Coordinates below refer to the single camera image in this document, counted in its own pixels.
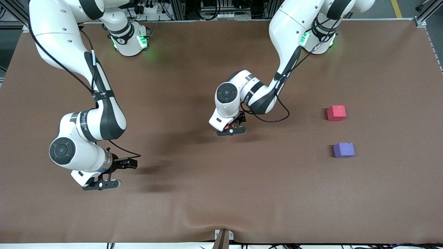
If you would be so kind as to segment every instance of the brown fabric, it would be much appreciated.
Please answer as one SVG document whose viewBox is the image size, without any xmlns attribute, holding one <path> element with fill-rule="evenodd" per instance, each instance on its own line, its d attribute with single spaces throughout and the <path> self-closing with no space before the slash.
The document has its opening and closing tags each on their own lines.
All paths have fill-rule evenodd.
<svg viewBox="0 0 443 249">
<path fill-rule="evenodd" d="M 292 74 L 287 120 L 248 117 L 226 138 L 208 124 L 214 92 L 242 69 L 270 82 L 268 22 L 162 23 L 130 58 L 85 29 L 128 121 L 117 143 L 143 155 L 139 168 L 114 173 L 118 190 L 84 192 L 50 161 L 61 117 L 94 105 L 23 34 L 0 89 L 1 242 L 202 241 L 220 228 L 250 243 L 443 242 L 443 77 L 412 21 L 343 22 Z M 331 105 L 348 117 L 326 121 Z M 356 156 L 332 158 L 338 142 Z"/>
</svg>

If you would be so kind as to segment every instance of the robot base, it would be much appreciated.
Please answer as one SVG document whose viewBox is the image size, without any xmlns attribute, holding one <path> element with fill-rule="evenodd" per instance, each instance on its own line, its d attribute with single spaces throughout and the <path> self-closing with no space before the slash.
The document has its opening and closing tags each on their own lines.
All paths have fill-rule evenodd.
<svg viewBox="0 0 443 249">
<path fill-rule="evenodd" d="M 147 51 L 149 48 L 149 39 L 151 37 L 151 29 L 144 26 L 137 24 L 140 27 L 142 27 L 138 32 L 139 34 L 136 36 L 136 40 L 138 42 L 134 43 L 132 37 L 130 40 L 131 42 L 126 45 L 118 44 L 114 38 L 111 35 L 108 35 L 108 38 L 112 40 L 114 44 L 115 51 L 120 52 L 124 56 L 135 56 L 142 51 Z"/>
<path fill-rule="evenodd" d="M 233 136 L 246 133 L 246 127 L 241 125 L 243 122 L 246 122 L 246 116 L 245 113 L 240 113 L 223 131 L 217 131 L 217 136 Z"/>
</svg>

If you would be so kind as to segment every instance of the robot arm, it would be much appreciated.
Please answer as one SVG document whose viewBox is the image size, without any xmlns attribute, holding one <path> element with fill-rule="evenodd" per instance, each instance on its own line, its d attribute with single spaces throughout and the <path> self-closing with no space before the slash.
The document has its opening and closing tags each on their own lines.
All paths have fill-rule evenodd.
<svg viewBox="0 0 443 249">
<path fill-rule="evenodd" d="M 277 96 L 286 84 L 289 76 L 301 54 L 302 48 L 310 53 L 329 48 L 324 46 L 322 39 L 306 40 L 306 31 L 314 27 L 322 15 L 327 14 L 325 20 L 337 24 L 343 15 L 353 10 L 366 11 L 374 0 L 285 0 L 279 7 L 269 24 L 269 36 L 277 50 L 280 65 L 269 86 L 263 84 L 257 77 L 247 70 L 238 71 L 221 84 L 215 93 L 216 109 L 209 123 L 218 130 L 218 136 L 235 135 L 246 132 L 246 129 L 235 129 L 239 121 L 239 107 L 243 102 L 254 114 L 266 114 L 274 107 Z M 322 37 L 335 36 L 334 24 L 325 22 L 330 27 L 317 27 Z"/>
<path fill-rule="evenodd" d="M 102 181 L 100 176 L 104 173 L 110 174 L 117 168 L 122 168 L 121 163 L 116 161 L 117 156 L 95 142 L 117 139 L 126 129 L 126 119 L 105 72 L 93 51 L 88 52 L 83 45 L 77 26 L 77 22 L 85 21 L 93 15 L 103 15 L 106 12 L 105 7 L 103 1 L 100 4 L 97 0 L 95 3 L 99 4 L 92 8 L 96 10 L 93 14 L 90 10 L 87 11 L 85 3 L 91 4 L 93 1 L 32 0 L 29 3 L 31 31 L 35 40 L 60 64 L 82 75 L 93 86 L 92 97 L 96 108 L 66 114 L 60 121 L 59 134 L 49 149 L 53 162 L 72 170 L 71 175 L 84 189 L 96 177 Z M 73 11 L 73 6 L 81 11 Z M 47 63 L 62 69 L 40 46 L 37 46 L 37 50 Z M 120 185 L 118 180 L 109 183 L 109 188 Z M 100 186 L 93 189 L 104 188 L 106 187 Z"/>
<path fill-rule="evenodd" d="M 239 115 L 243 102 L 255 114 L 266 114 L 275 105 L 296 65 L 302 47 L 303 34 L 314 21 L 324 0 L 286 0 L 269 24 L 269 36 L 277 50 L 280 65 L 269 86 L 247 70 L 236 72 L 221 84 L 215 94 L 216 109 L 209 123 L 223 131 Z"/>
</svg>

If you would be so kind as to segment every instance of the floor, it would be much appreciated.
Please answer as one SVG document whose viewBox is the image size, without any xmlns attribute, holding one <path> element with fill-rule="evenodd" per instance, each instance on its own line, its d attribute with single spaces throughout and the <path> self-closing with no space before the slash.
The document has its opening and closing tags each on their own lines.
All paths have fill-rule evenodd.
<svg viewBox="0 0 443 249">
<path fill-rule="evenodd" d="M 362 14 L 354 14 L 352 18 L 414 17 L 418 15 L 417 11 L 415 11 L 415 6 L 422 2 L 423 0 L 375 0 L 375 4 L 369 11 Z M 0 20 L 10 20 L 10 16 L 6 13 Z M 443 58 L 443 25 L 441 25 L 443 23 L 443 8 L 440 8 L 426 22 L 436 54 Z M 0 66 L 8 67 L 20 34 L 20 30 L 0 30 Z"/>
</svg>

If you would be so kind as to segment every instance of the black strap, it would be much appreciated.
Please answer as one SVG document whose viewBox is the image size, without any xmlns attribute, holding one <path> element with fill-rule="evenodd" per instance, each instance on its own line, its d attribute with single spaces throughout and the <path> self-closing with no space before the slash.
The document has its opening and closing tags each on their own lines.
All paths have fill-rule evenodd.
<svg viewBox="0 0 443 249">
<path fill-rule="evenodd" d="M 97 20 L 103 16 L 103 12 L 101 12 L 94 0 L 79 0 L 79 2 L 85 11 L 85 14 L 91 20 Z"/>
<path fill-rule="evenodd" d="M 341 18 L 343 11 L 346 9 L 348 4 L 352 0 L 335 0 L 331 7 L 329 8 L 328 13 L 326 14 L 327 18 L 331 18 L 333 20 L 338 20 Z"/>
<path fill-rule="evenodd" d="M 88 141 L 97 142 L 98 140 L 92 136 L 91 131 L 88 127 L 88 112 L 90 110 L 84 110 L 80 113 L 80 128 L 82 129 L 82 133 Z"/>
<path fill-rule="evenodd" d="M 317 27 L 316 28 L 314 28 L 314 29 L 312 29 L 312 33 L 319 39 L 319 42 L 328 42 L 334 35 L 335 35 L 335 32 L 337 31 L 337 29 L 338 29 L 338 26 L 336 26 L 335 28 L 332 28 L 332 29 L 330 29 L 330 31 L 328 30 L 328 33 L 329 33 L 329 35 L 328 35 L 328 38 L 327 39 L 324 39 L 324 37 L 327 35 L 327 34 L 324 34 L 324 33 L 322 33 L 322 32 L 319 32 L 318 30 L 317 30 Z"/>
<path fill-rule="evenodd" d="M 132 23 L 129 23 L 130 30 L 127 34 L 123 35 L 123 36 L 115 36 L 112 33 L 112 37 L 114 38 L 114 41 L 116 41 L 118 44 L 120 45 L 125 45 L 128 43 L 128 40 L 132 38 L 132 36 L 134 35 L 134 25 Z"/>
<path fill-rule="evenodd" d="M 112 90 L 107 90 L 107 91 L 104 91 L 104 92 L 95 92 L 95 93 L 93 93 L 91 95 L 92 95 L 92 99 L 95 102 L 97 102 L 99 100 L 102 100 L 102 99 L 106 99 L 106 98 L 110 98 L 110 97 L 115 97 L 114 91 L 112 91 Z"/>
<path fill-rule="evenodd" d="M 243 103 L 245 103 L 246 105 L 249 103 L 250 98 L 262 87 L 264 86 L 263 82 L 259 81 L 257 83 L 255 83 L 255 85 L 253 87 L 251 87 L 251 89 L 249 90 L 249 92 L 246 94 Z"/>
<path fill-rule="evenodd" d="M 119 35 L 119 34 L 125 32 L 125 31 L 127 31 L 127 30 L 129 29 L 129 25 L 130 25 L 130 22 L 129 22 L 129 20 L 128 20 L 128 23 L 126 24 L 126 26 L 125 26 L 124 28 L 122 28 L 122 29 L 120 29 L 120 30 L 117 30 L 117 31 L 114 31 L 114 30 L 110 30 L 110 29 L 108 29 L 108 31 L 109 31 L 112 35 Z"/>
</svg>

